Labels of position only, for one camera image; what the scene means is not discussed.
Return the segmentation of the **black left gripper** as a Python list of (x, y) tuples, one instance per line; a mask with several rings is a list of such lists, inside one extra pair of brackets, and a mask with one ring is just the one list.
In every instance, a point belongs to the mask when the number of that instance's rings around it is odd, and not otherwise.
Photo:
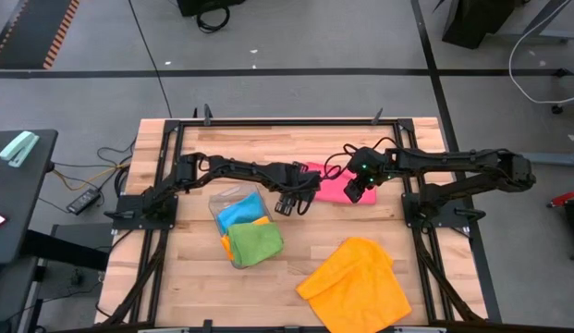
[[(319, 171), (310, 171), (306, 165), (293, 163), (286, 166), (286, 180), (283, 189), (293, 192), (301, 198), (312, 198), (320, 190), (322, 176)], [(281, 194), (275, 204), (275, 211), (279, 215), (290, 216), (297, 204), (297, 198)]]

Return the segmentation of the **black furniture base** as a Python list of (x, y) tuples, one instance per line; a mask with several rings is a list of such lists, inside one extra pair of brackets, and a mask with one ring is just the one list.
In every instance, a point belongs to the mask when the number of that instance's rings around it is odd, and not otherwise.
[(500, 32), (518, 7), (531, 0), (450, 0), (442, 41), (467, 49), (477, 49), (487, 36), (521, 43), (568, 43), (573, 31), (550, 30), (548, 26), (572, 0), (547, 0), (541, 11), (523, 31)]

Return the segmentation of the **pink microfiber towel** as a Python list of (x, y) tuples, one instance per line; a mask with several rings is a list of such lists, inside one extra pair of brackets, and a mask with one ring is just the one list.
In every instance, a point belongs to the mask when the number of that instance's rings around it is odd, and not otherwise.
[[(336, 179), (326, 179), (321, 182), (320, 190), (316, 192), (315, 199), (320, 202), (329, 202), (336, 204), (352, 204), (347, 197), (344, 189), (348, 182), (354, 179), (355, 175), (345, 170)], [(377, 201), (377, 190), (365, 191), (357, 204), (374, 205)]]

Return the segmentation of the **green microfiber towel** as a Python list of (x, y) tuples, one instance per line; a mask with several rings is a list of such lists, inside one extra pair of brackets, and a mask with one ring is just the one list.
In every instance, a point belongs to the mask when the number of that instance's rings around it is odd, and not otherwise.
[(281, 253), (284, 247), (276, 223), (233, 225), (227, 236), (233, 262), (242, 267), (257, 265)]

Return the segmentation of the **red and black chair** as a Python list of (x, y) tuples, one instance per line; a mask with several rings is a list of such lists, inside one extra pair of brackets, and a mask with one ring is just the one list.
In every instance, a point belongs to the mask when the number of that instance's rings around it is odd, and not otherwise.
[(574, 233), (574, 191), (561, 194), (549, 201), (548, 208), (561, 207), (565, 210), (566, 220)]

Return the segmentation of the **orange microfiber towel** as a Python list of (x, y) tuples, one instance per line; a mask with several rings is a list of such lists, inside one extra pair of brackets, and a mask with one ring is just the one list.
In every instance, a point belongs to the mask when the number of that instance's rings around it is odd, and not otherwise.
[[(251, 222), (252, 225), (265, 225), (265, 224), (269, 224), (270, 223), (270, 219), (268, 216), (263, 216), (261, 218), (258, 218), (257, 220)], [(230, 247), (230, 239), (227, 235), (223, 235), (220, 239), (221, 244), (224, 248), (224, 250), (226, 251), (227, 254), (227, 258), (233, 262), (234, 261), (234, 254), (231, 251), (231, 247)]]
[(331, 333), (377, 333), (411, 313), (393, 259), (365, 238), (346, 239), (296, 292)]

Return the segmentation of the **black mat with striped edge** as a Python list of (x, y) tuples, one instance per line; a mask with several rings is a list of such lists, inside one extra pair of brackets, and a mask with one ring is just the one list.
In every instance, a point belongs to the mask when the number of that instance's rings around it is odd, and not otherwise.
[(0, 33), (0, 69), (50, 69), (80, 0), (18, 0)]

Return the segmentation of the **grey table foot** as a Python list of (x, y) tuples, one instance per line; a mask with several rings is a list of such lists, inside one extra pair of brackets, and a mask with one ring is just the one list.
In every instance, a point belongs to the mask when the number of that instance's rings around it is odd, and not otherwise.
[(574, 167), (574, 153), (554, 154), (554, 153), (523, 153), (532, 163), (553, 165), (561, 167)]

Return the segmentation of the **black power adapter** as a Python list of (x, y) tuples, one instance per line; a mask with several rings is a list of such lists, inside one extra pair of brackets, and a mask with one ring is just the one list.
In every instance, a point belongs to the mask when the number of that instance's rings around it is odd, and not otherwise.
[(70, 214), (78, 216), (100, 198), (100, 193), (94, 189), (88, 189), (67, 206)]

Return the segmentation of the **clear plastic bin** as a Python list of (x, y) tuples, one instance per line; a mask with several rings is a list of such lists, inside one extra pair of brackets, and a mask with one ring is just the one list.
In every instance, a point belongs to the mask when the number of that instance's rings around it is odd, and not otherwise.
[[(210, 209), (211, 213), (213, 214), (215, 224), (216, 224), (218, 231), (220, 233), (220, 237), (222, 237), (223, 235), (221, 234), (220, 228), (218, 226), (217, 215), (223, 209), (227, 208), (229, 205), (235, 204), (236, 202), (244, 199), (245, 197), (247, 197), (252, 192), (257, 192), (260, 195), (260, 192), (256, 186), (254, 186), (254, 185), (241, 185), (241, 186), (237, 186), (237, 187), (234, 187), (232, 189), (220, 192), (216, 195), (213, 195), (210, 198), (209, 209)], [(265, 205), (264, 200), (263, 200), (263, 204), (265, 206), (266, 216), (268, 216), (270, 219), (270, 223), (274, 223), (274, 220), (272, 219), (272, 217), (271, 217), (271, 215), (270, 215), (270, 213), (269, 213), (269, 211)], [(242, 266), (236, 265), (234, 262), (231, 262), (231, 264), (232, 264), (232, 266), (234, 266), (235, 268), (238, 268), (238, 269), (243, 269), (243, 268), (249, 267), (249, 266), (242, 267)]]

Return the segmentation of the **blue microfiber towel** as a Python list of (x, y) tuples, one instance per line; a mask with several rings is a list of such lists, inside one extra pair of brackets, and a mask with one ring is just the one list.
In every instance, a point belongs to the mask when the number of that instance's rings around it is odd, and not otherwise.
[(251, 223), (266, 216), (262, 197), (252, 192), (244, 199), (229, 205), (217, 215), (221, 234), (227, 234), (229, 227), (235, 224)]

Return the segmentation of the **black box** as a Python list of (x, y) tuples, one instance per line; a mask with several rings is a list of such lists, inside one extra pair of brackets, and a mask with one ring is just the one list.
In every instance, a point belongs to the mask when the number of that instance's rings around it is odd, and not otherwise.
[(183, 17), (197, 16), (216, 9), (238, 6), (246, 0), (176, 0)]

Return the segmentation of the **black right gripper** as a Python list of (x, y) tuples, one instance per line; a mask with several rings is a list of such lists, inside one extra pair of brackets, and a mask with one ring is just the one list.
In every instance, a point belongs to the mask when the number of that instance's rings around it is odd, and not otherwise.
[(348, 162), (348, 170), (354, 175), (344, 189), (344, 193), (357, 203), (366, 191), (366, 186), (380, 186), (389, 180), (389, 173), (385, 170), (388, 157), (372, 148), (361, 147)]

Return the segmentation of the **mint green stapler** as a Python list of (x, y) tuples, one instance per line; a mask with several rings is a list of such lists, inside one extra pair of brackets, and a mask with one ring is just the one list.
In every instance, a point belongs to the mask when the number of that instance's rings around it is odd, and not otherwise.
[(0, 152), (0, 159), (10, 167), (19, 168), (40, 137), (31, 131), (22, 131)]

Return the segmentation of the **black desk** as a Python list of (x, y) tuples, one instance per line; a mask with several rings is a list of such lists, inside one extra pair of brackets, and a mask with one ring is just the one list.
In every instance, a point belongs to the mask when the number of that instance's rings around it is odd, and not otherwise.
[[(20, 256), (31, 216), (37, 203), (44, 176), (55, 148), (58, 132), (36, 129), (38, 142), (19, 167), (11, 167), (0, 158), (0, 265)], [(17, 130), (0, 131), (0, 151), (19, 135)]]

